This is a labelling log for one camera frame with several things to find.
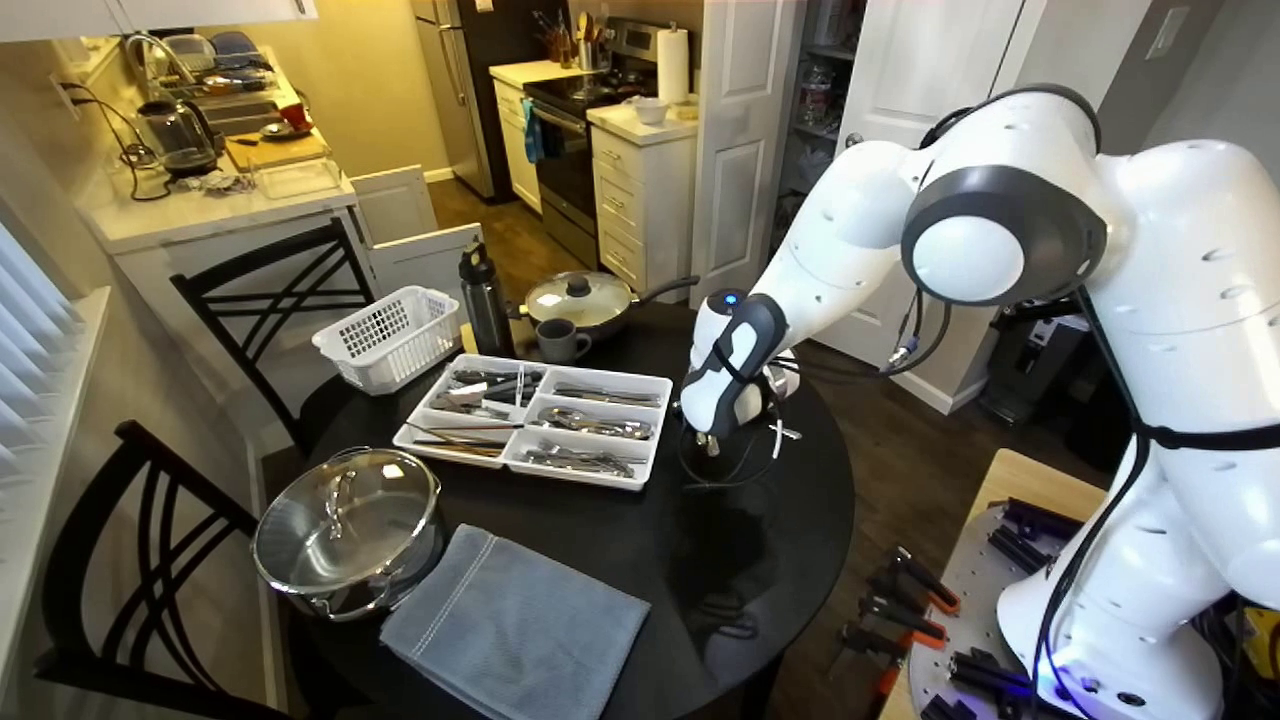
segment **oven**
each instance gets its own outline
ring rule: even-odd
[[[599,265],[598,247],[598,189],[594,189],[594,122],[589,111],[566,106],[540,91],[534,118],[540,122],[537,182],[546,201],[547,237],[570,247],[586,268]]]

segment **window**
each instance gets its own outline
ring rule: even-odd
[[[74,304],[0,225],[0,676],[26,629],[106,307],[107,287]]]

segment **stainless steel bowl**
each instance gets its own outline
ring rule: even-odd
[[[325,619],[390,606],[446,549],[436,473],[402,446],[348,446],[298,474],[261,515],[261,576]]]

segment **pot lid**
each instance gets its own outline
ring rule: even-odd
[[[261,515],[252,561],[276,592],[341,592],[394,569],[436,520],[436,473],[402,446],[348,446]]]
[[[631,287],[608,271],[556,271],[537,284],[524,300],[524,311],[546,320],[574,320],[577,327],[599,327],[622,320],[631,307]]]

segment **metal pot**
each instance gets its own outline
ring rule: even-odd
[[[261,515],[261,576],[325,619],[359,619],[418,582],[446,549],[436,473],[402,446],[348,446],[298,474]]]
[[[693,284],[698,274],[675,274],[644,296],[631,296],[631,287],[608,271],[556,271],[524,296],[521,317],[527,317],[534,323],[570,320],[598,345],[618,336],[636,304]]]

